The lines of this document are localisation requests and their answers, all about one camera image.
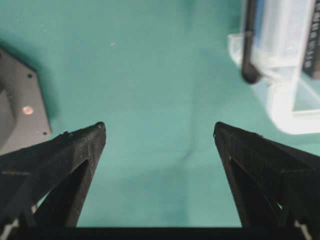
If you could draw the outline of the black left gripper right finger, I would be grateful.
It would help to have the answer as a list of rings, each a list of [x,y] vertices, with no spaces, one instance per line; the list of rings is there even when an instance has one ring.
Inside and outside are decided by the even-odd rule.
[[[320,158],[217,122],[214,143],[243,227],[320,230]]]

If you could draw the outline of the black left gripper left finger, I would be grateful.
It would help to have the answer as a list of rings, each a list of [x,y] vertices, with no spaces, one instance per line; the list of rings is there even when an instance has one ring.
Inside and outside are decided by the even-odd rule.
[[[103,122],[0,157],[0,223],[75,227],[107,141]]]

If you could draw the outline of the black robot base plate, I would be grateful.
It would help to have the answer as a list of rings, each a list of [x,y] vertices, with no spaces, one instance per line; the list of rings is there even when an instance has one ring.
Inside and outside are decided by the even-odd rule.
[[[35,68],[0,48],[0,154],[45,142],[51,135]]]

